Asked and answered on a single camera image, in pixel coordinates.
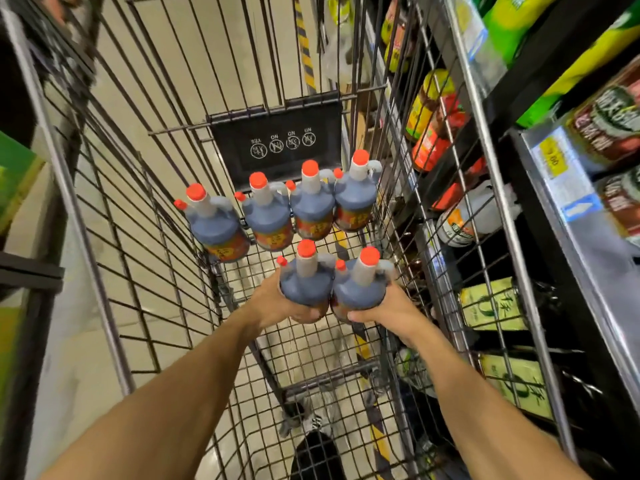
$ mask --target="yellow price label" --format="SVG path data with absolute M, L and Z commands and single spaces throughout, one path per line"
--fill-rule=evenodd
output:
M 564 153 L 560 147 L 558 147 L 553 136 L 549 136 L 540 143 L 540 151 L 547 162 L 547 168 L 549 174 L 551 174 L 551 178 L 555 178 L 569 169 L 564 158 Z

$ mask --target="floor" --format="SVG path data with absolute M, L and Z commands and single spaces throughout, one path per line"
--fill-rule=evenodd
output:
M 205 159 L 211 162 L 224 193 L 231 196 L 233 189 L 213 142 L 198 142 L 209 137 L 206 129 L 166 129 L 201 123 L 207 114 L 226 110 L 265 103 L 278 106 L 267 30 L 275 41 L 272 52 L 277 47 L 276 73 L 284 98 L 307 93 L 292 0 L 265 1 L 271 14 L 268 23 L 263 22 L 260 0 L 246 0 L 245 9 L 240 0 L 137 0 L 131 6 L 124 0 L 105 1 L 106 24 L 100 32 L 95 100 L 90 105 L 93 117 L 85 132 L 76 193 L 126 351 L 127 363 L 121 366 L 133 371 L 138 386 L 197 345 L 228 315 L 224 307 L 216 308 L 207 277 L 190 250 L 193 241 L 188 227 L 162 192 L 184 198 L 185 182 L 196 181 L 212 191 Z M 328 90 L 327 80 L 318 74 L 312 3 L 300 0 L 300 8 L 316 86 Z M 254 34 L 254 50 L 248 26 Z M 46 96 L 52 123 L 64 132 L 65 91 L 60 85 L 64 86 L 49 84 Z M 150 136 L 150 132 L 160 133 Z M 124 172 L 124 166 L 130 172 Z M 156 220 L 158 212 L 165 212 L 175 225 Z M 334 240 L 333 235 L 327 238 L 325 250 L 333 252 Z M 360 249 L 357 238 L 343 245 L 352 257 Z M 71 232 L 63 257 L 65 289 L 56 303 L 41 379 L 30 479 L 122 396 L 90 277 L 77 247 Z M 250 295 L 273 270 L 274 257 L 253 247 L 240 268 L 225 266 L 236 299 Z M 356 360 L 350 327 L 332 315 L 306 326 L 287 320 L 268 332 L 259 344 L 281 385 Z M 375 353 L 380 341 L 375 330 L 369 332 Z M 363 403 L 366 391 L 356 376 L 335 389 L 339 412 L 334 432 L 350 479 L 371 476 L 374 471 Z M 326 394 L 316 392 L 307 400 L 320 408 Z M 397 465 L 403 450 L 388 394 L 383 393 L 378 402 L 392 464 Z M 197 478 L 218 477 L 221 464 L 231 480 L 243 471 L 254 478 L 285 478 L 300 428 L 281 440 L 277 434 L 281 419 L 275 397 L 247 350 L 230 406 L 216 430 L 218 448 L 204 457 Z M 398 466 L 393 474 L 396 479 L 406 477 Z

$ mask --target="sneaker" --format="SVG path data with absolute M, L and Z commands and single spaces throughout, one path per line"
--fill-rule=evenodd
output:
M 302 429 L 308 435 L 311 431 L 333 437 L 332 425 L 340 412 L 338 398 L 334 390 L 321 391 L 311 397 L 312 412 L 302 422 Z

